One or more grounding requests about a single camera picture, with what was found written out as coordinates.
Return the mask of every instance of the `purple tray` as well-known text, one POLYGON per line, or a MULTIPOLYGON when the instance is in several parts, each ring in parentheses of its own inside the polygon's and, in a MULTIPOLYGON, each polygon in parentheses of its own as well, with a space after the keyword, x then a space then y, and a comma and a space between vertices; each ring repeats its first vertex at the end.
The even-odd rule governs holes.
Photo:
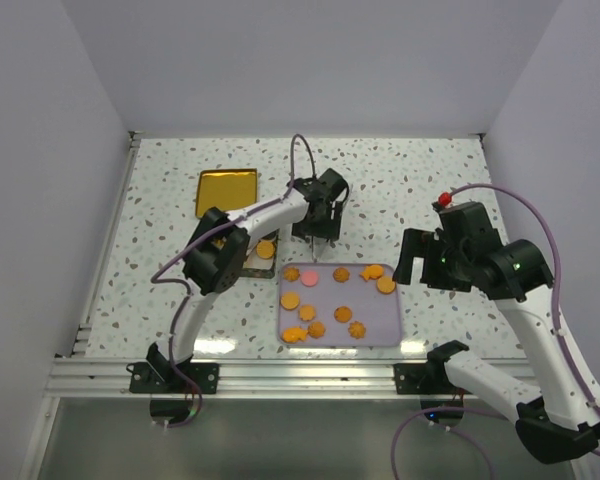
MULTIPOLYGON (((298 318, 298 308, 285 310, 280 305, 280 297, 287 292, 300 296, 300 306, 310 304, 316 307, 316 320, 324 323, 327 331, 321 338, 307 336, 306 342, 293 344, 296 347, 395 347, 402 340, 402 317, 400 315, 400 294, 398 289, 390 294, 380 293, 375 280, 365 282, 360 273, 368 264, 360 263, 288 263, 280 270, 278 291, 278 338, 289 327, 307 327, 310 322, 298 318), (305 287, 300 280, 286 281, 282 272, 287 267, 296 267, 300 273, 314 270, 320 276, 315 287, 305 287), (333 279, 333 271, 345 267, 351 276, 345 283, 333 279), (347 323, 339 323, 333 318, 336 308, 346 305, 353 310, 353 318, 347 323), (367 327, 364 338, 356 340, 349 335, 349 324, 360 321, 367 327)), ((393 268, 382 265, 386 275, 393 275, 393 268)))

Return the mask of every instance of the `terrazzo table surface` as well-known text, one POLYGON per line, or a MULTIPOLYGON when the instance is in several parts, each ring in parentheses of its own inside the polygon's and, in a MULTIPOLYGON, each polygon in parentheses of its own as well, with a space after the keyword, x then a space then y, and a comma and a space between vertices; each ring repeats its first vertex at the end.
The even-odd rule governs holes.
MULTIPOLYGON (((477 139, 309 138, 320 174, 332 167, 353 186, 341 238, 321 262, 396 265, 407 227, 433 230, 431 202, 466 183, 489 182, 477 139)), ((296 148, 298 176, 309 176, 307 155, 296 148)), ((202 170, 257 168, 259 198, 283 192, 288 181, 288 138, 143 139, 133 168, 106 274, 90 322, 87 357, 144 358, 165 335, 183 295, 178 286, 149 278, 182 249, 198 220, 195 197, 202 170)), ((461 201, 485 204, 504 235, 491 191, 461 201)), ((311 261, 309 245, 283 228, 278 265, 311 261)), ((421 263, 414 267, 414 278, 421 263)), ((177 276, 181 269, 172 270, 177 276)), ((524 357, 504 317, 484 295, 400 286, 404 337, 398 347, 310 349, 283 346, 276 336, 278 276, 240 279, 215 303, 196 342, 198 358, 400 359, 458 339, 483 358, 524 357)))

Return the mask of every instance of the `white wall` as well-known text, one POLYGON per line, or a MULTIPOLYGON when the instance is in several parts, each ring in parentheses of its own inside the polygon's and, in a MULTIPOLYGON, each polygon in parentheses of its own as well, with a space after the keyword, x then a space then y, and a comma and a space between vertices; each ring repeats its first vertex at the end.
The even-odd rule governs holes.
POLYGON ((130 129, 485 132, 560 0, 63 0, 130 129))
POLYGON ((126 136, 59 0, 0 0, 0 480, 75 335, 126 136))
MULTIPOLYGON (((600 0, 563 1, 486 153, 494 182, 546 214, 563 257, 562 307, 600 380, 600 0)), ((510 233, 542 237, 521 208, 502 208, 510 233)))

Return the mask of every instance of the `pink cookie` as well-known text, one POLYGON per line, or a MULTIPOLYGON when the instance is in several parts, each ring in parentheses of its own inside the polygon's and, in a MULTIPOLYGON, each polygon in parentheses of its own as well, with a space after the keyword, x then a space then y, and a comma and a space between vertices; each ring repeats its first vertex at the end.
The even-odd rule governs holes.
POLYGON ((315 287, 318 283, 318 272, 309 270, 300 276, 300 281, 305 287, 315 287))

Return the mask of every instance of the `orange cookie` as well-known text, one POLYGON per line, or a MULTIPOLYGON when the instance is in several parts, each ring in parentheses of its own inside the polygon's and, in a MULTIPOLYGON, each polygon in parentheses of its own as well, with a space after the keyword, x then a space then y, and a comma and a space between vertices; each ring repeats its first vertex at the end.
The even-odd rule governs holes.
POLYGON ((298 340, 304 342, 307 339, 307 331, 300 327, 287 328, 282 332, 282 340, 287 343, 296 343, 298 340))
POLYGON ((353 318, 353 312, 349 307, 338 307, 333 312, 333 317, 340 323, 347 323, 353 318))
POLYGON ((297 279, 300 278, 300 270, 298 270, 296 267, 287 267, 284 269, 282 277, 287 282, 295 282, 297 279))
POLYGON ((365 282, 368 282, 370 278, 373 280, 380 278, 382 275, 384 275, 384 267, 382 265, 367 265, 360 274, 365 282))
POLYGON ((258 245, 256 246, 256 254, 265 260, 273 257, 273 254, 276 253, 276 247, 273 242, 269 240, 260 240, 258 245))
POLYGON ((303 322, 310 322, 316 318, 316 307, 313 305, 303 305, 298 309, 298 317, 303 322))
POLYGON ((280 297, 280 305, 285 310, 293 310, 300 305, 300 296, 295 292, 287 292, 280 297))
POLYGON ((378 291, 380 293, 389 295, 396 289, 396 282, 394 282, 391 277, 384 276, 378 279, 376 282, 376 287, 378 287, 378 291))
POLYGON ((351 335, 353 338, 357 338, 357 339, 364 338, 366 333, 367 333, 367 328, 364 326, 363 323, 352 322, 351 325, 349 325, 349 335, 351 335))
POLYGON ((338 267, 333 271, 333 279, 336 282, 344 283, 349 280, 349 270, 344 267, 338 267))
POLYGON ((326 331, 327 329, 324 328, 322 322, 313 322, 311 325, 309 325, 309 335, 311 335, 313 338, 320 338, 324 336, 326 331))

